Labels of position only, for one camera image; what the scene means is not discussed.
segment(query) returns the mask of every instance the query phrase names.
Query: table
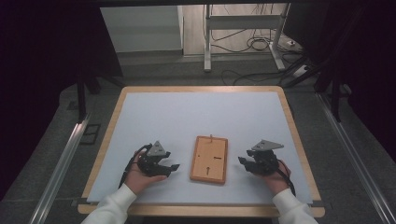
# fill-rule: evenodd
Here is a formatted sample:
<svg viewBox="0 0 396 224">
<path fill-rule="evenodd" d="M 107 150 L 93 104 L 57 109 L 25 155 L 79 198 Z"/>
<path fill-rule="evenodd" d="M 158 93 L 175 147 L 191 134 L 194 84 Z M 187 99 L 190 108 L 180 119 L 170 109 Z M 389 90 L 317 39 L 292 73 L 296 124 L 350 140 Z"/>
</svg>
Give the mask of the table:
<svg viewBox="0 0 396 224">
<path fill-rule="evenodd" d="M 311 210 L 314 217 L 324 216 L 325 210 L 321 204 L 321 198 L 315 179 L 312 175 L 309 162 L 304 153 L 299 134 L 294 124 L 288 102 L 283 90 L 280 87 L 126 87 L 122 90 L 120 98 L 114 109 L 111 121 L 106 130 L 106 135 L 99 149 L 96 161 L 93 165 L 91 175 L 81 198 L 88 198 L 92 185 L 98 176 L 99 169 L 105 158 L 111 136 L 115 130 L 117 120 L 120 116 L 123 102 L 128 92 L 277 92 L 285 118 L 290 128 L 291 137 L 296 146 L 296 151 L 300 159 L 313 204 Z M 96 208 L 96 204 L 81 203 L 78 211 L 82 214 L 89 214 Z M 128 213 L 135 216 L 175 216 L 175 217 L 277 217 L 278 212 L 273 205 L 174 205 L 174 204 L 133 204 Z"/>
</svg>

